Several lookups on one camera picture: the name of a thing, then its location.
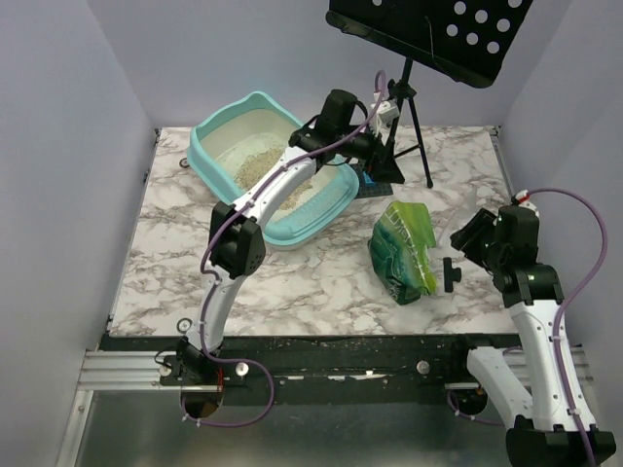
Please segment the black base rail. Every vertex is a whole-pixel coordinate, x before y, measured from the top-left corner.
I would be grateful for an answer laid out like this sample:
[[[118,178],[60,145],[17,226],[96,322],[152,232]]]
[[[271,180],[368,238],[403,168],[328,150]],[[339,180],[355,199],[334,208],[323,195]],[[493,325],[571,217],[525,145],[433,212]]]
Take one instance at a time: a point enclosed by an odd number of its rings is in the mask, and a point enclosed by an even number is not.
[[[149,352],[158,382],[192,402],[202,392],[228,406],[442,404],[448,389],[475,404],[486,397],[467,371],[468,351],[517,346],[516,334],[227,337],[212,362],[181,337],[112,337],[104,351]]]

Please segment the black tripod stand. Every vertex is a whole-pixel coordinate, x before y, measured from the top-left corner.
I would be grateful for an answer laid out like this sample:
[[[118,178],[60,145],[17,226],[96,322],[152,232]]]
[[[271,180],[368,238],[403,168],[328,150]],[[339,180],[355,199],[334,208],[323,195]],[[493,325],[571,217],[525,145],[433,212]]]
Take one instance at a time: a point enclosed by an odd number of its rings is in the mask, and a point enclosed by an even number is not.
[[[387,84],[388,98],[395,102],[397,110],[398,110],[398,116],[395,117],[390,124],[389,135],[388,135],[385,145],[389,149],[390,154],[391,154],[391,159],[393,161],[419,149],[420,155],[421,155],[421,163],[422,163],[424,176],[426,180],[426,187],[428,189],[432,189],[434,186],[434,183],[433,183],[432,176],[431,176],[430,169],[429,169],[426,150],[424,148],[424,143],[423,143],[423,138],[422,138],[422,133],[421,133],[421,126],[420,126],[420,121],[419,121],[418,112],[417,112],[416,103],[415,103],[415,96],[417,95],[417,92],[410,85],[410,82],[409,82],[410,77],[411,77],[411,72],[413,69],[413,64],[414,64],[414,61],[411,58],[406,58],[404,61],[400,79],[398,81],[390,80]],[[396,153],[395,152],[395,136],[397,133],[399,120],[402,115],[403,104],[405,102],[408,103],[408,107],[409,107],[409,111],[410,111],[410,115],[411,115],[411,119],[413,123],[413,128],[416,133],[418,144],[415,146],[409,147],[408,149],[405,149],[399,153]]]

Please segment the black bag clip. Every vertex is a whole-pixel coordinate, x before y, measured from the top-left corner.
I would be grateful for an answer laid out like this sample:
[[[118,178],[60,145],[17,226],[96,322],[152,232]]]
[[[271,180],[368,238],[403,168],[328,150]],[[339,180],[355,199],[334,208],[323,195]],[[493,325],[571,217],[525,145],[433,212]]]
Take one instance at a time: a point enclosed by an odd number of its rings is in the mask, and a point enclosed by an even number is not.
[[[453,265],[453,259],[451,257],[443,258],[443,282],[444,291],[451,294],[455,290],[455,284],[460,283],[462,280],[462,270],[459,267]]]

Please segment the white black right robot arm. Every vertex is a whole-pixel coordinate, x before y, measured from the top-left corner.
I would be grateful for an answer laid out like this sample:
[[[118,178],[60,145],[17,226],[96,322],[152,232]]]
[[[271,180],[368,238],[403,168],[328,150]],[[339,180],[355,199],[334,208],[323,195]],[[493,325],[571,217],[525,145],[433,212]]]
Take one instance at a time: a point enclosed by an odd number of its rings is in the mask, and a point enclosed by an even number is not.
[[[514,466],[600,466],[616,452],[598,427],[575,370],[556,270],[537,260],[539,216],[528,202],[479,210],[450,236],[454,249],[484,269],[501,294],[521,342],[529,382],[522,384],[502,350],[476,344],[452,352],[450,374],[474,377],[506,429]]]

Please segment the beige litter pile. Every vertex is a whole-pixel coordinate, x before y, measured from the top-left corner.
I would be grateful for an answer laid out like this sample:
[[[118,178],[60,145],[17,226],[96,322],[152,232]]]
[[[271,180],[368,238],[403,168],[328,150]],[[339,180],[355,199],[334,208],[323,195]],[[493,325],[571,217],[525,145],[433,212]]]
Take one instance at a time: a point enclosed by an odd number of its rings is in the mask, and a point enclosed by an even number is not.
[[[249,191],[279,161],[283,151],[284,147],[273,146],[272,148],[264,152],[248,157],[242,163],[240,169],[235,175],[235,181],[237,185],[243,191]],[[302,185],[298,186],[291,195],[286,198],[286,200],[279,207],[279,209],[294,209],[300,196],[305,191],[310,190],[311,188],[312,182],[310,180],[306,180]]]

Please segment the black lego baseplate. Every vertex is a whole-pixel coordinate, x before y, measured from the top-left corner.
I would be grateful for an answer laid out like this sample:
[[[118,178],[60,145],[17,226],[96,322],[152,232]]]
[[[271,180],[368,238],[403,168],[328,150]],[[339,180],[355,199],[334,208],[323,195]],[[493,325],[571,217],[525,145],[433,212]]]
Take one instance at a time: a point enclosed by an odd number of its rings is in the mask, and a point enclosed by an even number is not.
[[[359,189],[358,189],[356,198],[380,198],[380,197],[391,196],[393,194],[391,185],[387,183],[381,183],[381,182],[376,182],[377,183],[376,189],[362,190],[360,188],[360,179],[357,174],[357,164],[352,164],[350,167],[353,169],[353,171],[357,175],[357,178],[359,181]]]

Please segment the black music stand tray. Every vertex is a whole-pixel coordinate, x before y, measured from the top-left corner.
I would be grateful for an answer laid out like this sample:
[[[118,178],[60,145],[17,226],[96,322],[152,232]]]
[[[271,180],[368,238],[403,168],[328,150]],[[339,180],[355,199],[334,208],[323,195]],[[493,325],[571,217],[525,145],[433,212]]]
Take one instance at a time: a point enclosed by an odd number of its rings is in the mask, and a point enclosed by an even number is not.
[[[331,1],[327,23],[474,89],[493,85],[531,1]]]

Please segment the clear plastic scoop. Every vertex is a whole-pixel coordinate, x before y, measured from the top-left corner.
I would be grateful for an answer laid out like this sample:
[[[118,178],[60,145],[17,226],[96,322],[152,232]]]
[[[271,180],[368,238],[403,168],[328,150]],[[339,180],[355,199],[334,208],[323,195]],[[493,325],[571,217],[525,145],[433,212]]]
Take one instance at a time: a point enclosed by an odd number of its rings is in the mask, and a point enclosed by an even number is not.
[[[455,209],[453,213],[450,215],[450,217],[448,218],[441,232],[437,235],[436,243],[439,249],[444,249],[446,245],[449,243],[450,235],[453,232],[453,229],[455,228],[457,224],[458,217],[460,216],[460,212],[461,212],[460,207]]]

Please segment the green litter bag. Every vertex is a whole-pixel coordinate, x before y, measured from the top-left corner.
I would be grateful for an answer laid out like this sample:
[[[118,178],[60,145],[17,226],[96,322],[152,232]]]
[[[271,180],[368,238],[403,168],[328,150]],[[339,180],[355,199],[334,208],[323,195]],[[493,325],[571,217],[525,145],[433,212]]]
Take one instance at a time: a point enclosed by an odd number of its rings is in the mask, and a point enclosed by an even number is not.
[[[368,241],[373,271],[399,305],[436,293],[428,251],[436,246],[430,215],[420,202],[393,201]]]

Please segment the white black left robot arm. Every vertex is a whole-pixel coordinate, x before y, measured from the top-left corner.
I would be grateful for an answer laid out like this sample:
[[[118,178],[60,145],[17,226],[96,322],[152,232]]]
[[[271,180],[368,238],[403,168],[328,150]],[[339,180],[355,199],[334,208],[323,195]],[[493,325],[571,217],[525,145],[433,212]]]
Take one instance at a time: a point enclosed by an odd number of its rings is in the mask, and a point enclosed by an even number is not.
[[[393,155],[393,143],[381,129],[400,116],[397,98],[376,88],[374,104],[362,123],[352,123],[361,101],[346,90],[331,90],[321,111],[289,136],[281,155],[251,188],[211,211],[208,243],[200,260],[207,290],[190,329],[175,348],[182,374],[195,384],[218,382],[226,365],[268,369],[247,357],[221,357],[226,321],[243,282],[264,262],[266,229],[279,208],[305,182],[336,157],[362,162],[379,182],[399,184],[404,177]]]

